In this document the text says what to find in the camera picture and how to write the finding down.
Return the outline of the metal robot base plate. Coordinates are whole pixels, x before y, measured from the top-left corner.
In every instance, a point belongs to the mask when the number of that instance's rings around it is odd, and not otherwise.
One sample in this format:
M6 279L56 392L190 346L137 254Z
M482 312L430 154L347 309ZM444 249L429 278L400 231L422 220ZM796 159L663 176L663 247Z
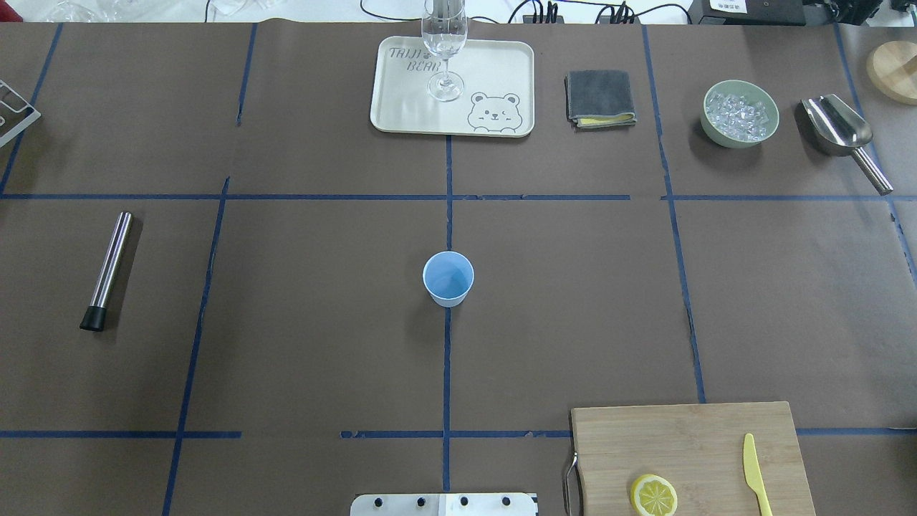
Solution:
M537 515L537 496L524 492L364 494L350 515Z

